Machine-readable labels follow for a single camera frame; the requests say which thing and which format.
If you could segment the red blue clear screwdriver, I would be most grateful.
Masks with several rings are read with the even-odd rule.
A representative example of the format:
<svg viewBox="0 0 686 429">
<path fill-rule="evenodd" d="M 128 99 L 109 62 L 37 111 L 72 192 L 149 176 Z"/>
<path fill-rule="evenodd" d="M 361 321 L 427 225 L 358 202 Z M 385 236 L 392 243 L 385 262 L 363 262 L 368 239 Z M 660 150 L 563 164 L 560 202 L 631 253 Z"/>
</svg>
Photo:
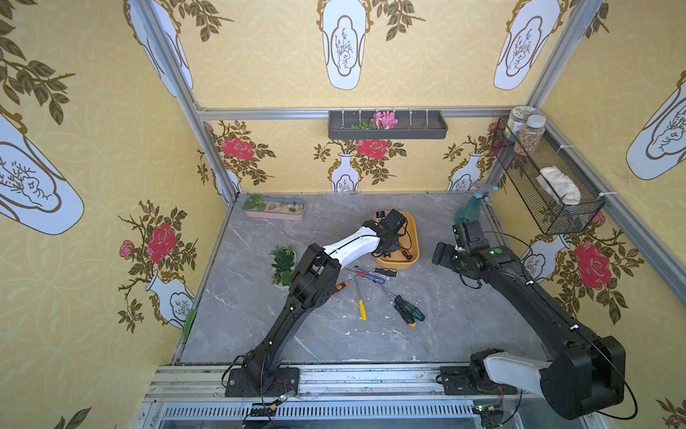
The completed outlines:
<svg viewBox="0 0 686 429">
<path fill-rule="evenodd" d="M 347 270 L 354 273 L 355 275 L 366 278 L 367 280 L 369 280 L 371 282 L 375 282 L 376 284 L 385 284 L 385 282 L 386 282 L 386 279 L 383 276 L 377 275 L 376 273 L 370 273 L 370 272 L 366 272 L 366 271 L 363 271 L 360 269 L 354 269 L 354 268 L 348 268 L 348 267 L 347 267 Z"/>
</svg>

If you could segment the orange black stubby screwdriver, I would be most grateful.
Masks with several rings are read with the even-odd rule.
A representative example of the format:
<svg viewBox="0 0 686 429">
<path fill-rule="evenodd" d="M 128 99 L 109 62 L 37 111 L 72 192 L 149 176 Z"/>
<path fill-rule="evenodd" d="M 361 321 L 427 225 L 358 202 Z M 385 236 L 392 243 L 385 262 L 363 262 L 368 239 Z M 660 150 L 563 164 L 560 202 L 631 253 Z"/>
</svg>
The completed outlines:
<svg viewBox="0 0 686 429">
<path fill-rule="evenodd" d="M 348 282 L 348 281 L 344 281 L 344 282 L 339 282 L 339 283 L 337 283 L 337 284 L 333 287 L 333 289 L 332 289 L 332 294 L 331 294 L 330 296 L 332 296 L 332 297 L 333 297 L 333 296 L 336 296 L 337 294 L 339 294 L 341 291 L 343 291 L 343 290 L 344 290 L 346 287 L 348 287 L 348 286 L 349 286 L 349 282 Z"/>
</svg>

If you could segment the green black handle screwdriver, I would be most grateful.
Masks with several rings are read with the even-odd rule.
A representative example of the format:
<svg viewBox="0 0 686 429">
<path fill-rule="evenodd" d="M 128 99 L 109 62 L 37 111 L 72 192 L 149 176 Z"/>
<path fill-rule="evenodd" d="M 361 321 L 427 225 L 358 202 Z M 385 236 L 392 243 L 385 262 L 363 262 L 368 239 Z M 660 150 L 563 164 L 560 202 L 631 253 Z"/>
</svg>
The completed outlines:
<svg viewBox="0 0 686 429">
<path fill-rule="evenodd" d="M 419 322 L 423 322 L 425 320 L 425 315 L 423 312 L 418 309 L 413 303 L 410 301 L 405 300 L 404 298 L 401 298 L 401 303 L 405 306 L 405 309 L 414 317 L 414 319 Z"/>
</svg>

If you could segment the yellow handle screwdriver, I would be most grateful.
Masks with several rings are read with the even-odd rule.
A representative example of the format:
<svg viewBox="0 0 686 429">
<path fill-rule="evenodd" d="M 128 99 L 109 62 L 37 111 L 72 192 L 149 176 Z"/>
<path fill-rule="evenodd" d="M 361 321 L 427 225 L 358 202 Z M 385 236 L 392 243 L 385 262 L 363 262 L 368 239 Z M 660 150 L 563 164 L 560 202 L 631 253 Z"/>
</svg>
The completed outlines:
<svg viewBox="0 0 686 429">
<path fill-rule="evenodd" d="M 357 294 L 357 302 L 358 302 L 358 308 L 359 308 L 359 314 L 361 317 L 361 320 L 366 322 L 368 320 L 368 315 L 366 311 L 366 304 L 364 303 L 364 299 L 362 296 L 361 288 L 359 285 L 359 280 L 358 277 L 355 277 L 355 285 L 356 285 L 356 294 Z"/>
</svg>

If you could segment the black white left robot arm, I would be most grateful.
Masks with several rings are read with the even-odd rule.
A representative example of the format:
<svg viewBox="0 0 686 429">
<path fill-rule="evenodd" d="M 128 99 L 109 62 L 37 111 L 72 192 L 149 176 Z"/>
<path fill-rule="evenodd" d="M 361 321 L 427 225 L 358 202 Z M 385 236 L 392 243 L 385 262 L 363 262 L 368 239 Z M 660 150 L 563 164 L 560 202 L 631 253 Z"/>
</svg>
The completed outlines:
<svg viewBox="0 0 686 429">
<path fill-rule="evenodd" d="M 305 318 L 337 292 L 342 268 L 367 254 L 385 254 L 399 248 L 407 218 L 392 209 L 384 217 L 369 220 L 350 236 L 327 246 L 311 244 L 295 267 L 295 275 L 282 312 L 264 339 L 250 350 L 241 369 L 257 385 L 269 384 L 280 354 Z"/>
</svg>

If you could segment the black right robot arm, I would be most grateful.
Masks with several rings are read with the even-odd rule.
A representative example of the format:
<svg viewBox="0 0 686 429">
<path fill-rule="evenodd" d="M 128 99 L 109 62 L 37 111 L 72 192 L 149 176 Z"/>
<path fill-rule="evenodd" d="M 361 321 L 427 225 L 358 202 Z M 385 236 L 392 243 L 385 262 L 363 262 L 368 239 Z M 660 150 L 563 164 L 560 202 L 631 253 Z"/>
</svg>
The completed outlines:
<svg viewBox="0 0 686 429">
<path fill-rule="evenodd" d="M 477 393 L 511 386 L 543 398 L 567 420 L 603 413 L 633 394 L 625 380 L 625 348 L 615 337 L 596 335 L 563 309 L 510 248 L 489 244 L 479 222 L 458 223 L 453 233 L 457 243 L 438 243 L 433 264 L 489 284 L 532 327 L 550 356 L 527 359 L 498 348 L 475 352 L 465 369 L 441 368 L 446 393 L 456 393 L 459 377 Z"/>
</svg>

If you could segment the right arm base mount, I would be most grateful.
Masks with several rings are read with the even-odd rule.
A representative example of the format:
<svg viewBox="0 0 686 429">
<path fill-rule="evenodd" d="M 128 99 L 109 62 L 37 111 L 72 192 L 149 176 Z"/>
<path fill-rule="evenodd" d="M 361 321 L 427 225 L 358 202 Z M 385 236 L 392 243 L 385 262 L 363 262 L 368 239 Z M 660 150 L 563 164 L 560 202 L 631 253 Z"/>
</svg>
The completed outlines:
<svg viewBox="0 0 686 429">
<path fill-rule="evenodd" d="M 467 366 L 442 366 L 436 382 L 450 395 L 516 394 L 518 389 L 507 384 L 496 384 L 487 374 L 484 359 L 502 349 L 487 349 L 471 355 Z"/>
</svg>

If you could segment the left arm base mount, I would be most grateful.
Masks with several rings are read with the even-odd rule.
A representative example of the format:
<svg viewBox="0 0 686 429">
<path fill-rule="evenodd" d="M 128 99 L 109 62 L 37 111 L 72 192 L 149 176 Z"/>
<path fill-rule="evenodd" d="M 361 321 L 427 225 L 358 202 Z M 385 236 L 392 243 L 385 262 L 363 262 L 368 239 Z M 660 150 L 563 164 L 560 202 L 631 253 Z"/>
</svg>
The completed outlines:
<svg viewBox="0 0 686 429">
<path fill-rule="evenodd" d="M 299 379 L 299 369 L 290 366 L 277 368 L 271 375 L 262 375 L 258 370 L 255 376 L 248 375 L 243 368 L 233 368 L 225 388 L 225 397 L 277 397 L 289 391 L 298 393 Z"/>
</svg>

